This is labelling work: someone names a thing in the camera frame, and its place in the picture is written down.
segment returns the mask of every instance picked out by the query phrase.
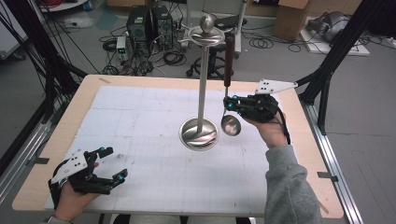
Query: human hand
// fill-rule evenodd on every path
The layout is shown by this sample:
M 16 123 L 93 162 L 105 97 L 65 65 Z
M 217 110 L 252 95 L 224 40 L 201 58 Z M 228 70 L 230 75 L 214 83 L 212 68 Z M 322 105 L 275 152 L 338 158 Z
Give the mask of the human hand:
M 61 192 L 61 199 L 59 200 L 58 207 L 54 215 L 64 221 L 73 221 L 85 209 L 85 207 L 97 198 L 100 194 L 87 193 L 83 194 L 75 192 L 71 184 L 67 181 L 64 183 Z
M 245 119 L 246 122 L 254 125 L 259 130 L 262 140 L 264 140 L 270 149 L 273 147 L 283 147 L 288 144 L 287 138 L 283 132 L 283 124 L 279 124 L 281 121 L 279 113 L 276 113 L 276 118 L 277 119 L 272 119 L 265 123 L 260 123 L 251 119 Z

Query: metal spoon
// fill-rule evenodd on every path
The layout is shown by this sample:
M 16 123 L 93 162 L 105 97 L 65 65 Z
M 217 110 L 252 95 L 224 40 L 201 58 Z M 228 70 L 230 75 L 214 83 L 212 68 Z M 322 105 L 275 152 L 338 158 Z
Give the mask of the metal spoon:
M 233 71 L 233 49 L 234 49 L 234 38 L 228 36 L 225 40 L 225 67 L 224 67 L 224 87 L 225 97 L 228 96 L 228 88 L 231 85 L 231 72 Z M 225 107 L 223 116 L 221 118 L 221 129 L 230 136 L 236 136 L 241 132 L 242 126 L 239 120 L 232 115 L 225 115 Z

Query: wall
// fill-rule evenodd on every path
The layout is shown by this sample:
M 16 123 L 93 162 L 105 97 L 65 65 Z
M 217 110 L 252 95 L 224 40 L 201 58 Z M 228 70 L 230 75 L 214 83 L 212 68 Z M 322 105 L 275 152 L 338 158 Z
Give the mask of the wall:
M 344 14 L 352 15 L 360 3 L 361 0 L 311 0 L 308 15 L 319 16 L 325 11 L 341 11 Z M 275 17 L 276 12 L 276 7 L 254 5 L 252 0 L 248 1 L 247 15 Z

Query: table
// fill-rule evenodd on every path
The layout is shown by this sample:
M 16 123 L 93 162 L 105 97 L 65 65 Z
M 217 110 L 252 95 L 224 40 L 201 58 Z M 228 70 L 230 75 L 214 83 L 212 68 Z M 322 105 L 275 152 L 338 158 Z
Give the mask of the table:
M 132 86 L 164 89 L 198 90 L 199 80 L 184 78 L 158 77 L 111 77 L 89 75 L 84 78 L 75 97 L 65 111 L 62 119 L 41 153 L 41 158 L 50 158 L 48 164 L 36 164 L 26 178 L 12 206 L 21 211 L 43 211 L 49 197 L 47 181 L 55 167 L 63 160 L 64 154 L 73 143 L 74 136 L 92 101 L 101 86 Z M 251 91 L 257 83 L 233 82 L 230 91 Z M 208 90 L 223 90 L 222 81 L 208 80 Z M 326 172 L 326 166 L 320 156 L 318 146 L 311 133 L 304 111 L 301 108 L 295 90 L 282 91 L 278 94 L 284 112 L 287 114 L 288 126 L 297 150 L 301 165 L 308 170 L 308 182 L 320 201 L 321 213 L 327 218 L 340 218 L 344 215 L 337 194 L 328 178 L 319 178 L 317 172 Z

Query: white bracket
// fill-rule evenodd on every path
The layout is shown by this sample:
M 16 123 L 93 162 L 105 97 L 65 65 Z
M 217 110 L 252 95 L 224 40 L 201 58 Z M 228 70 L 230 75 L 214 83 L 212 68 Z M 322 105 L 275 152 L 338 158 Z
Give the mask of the white bracket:
M 283 82 L 274 81 L 268 79 L 262 79 L 259 82 L 259 87 L 257 87 L 256 94 L 271 94 L 279 91 L 285 91 L 288 89 L 298 87 L 297 82 Z
M 84 157 L 84 152 L 79 149 L 78 152 L 73 153 L 70 159 L 61 168 L 59 168 L 56 175 L 51 179 L 50 183 L 55 184 L 70 175 L 77 173 L 87 167 L 87 161 Z

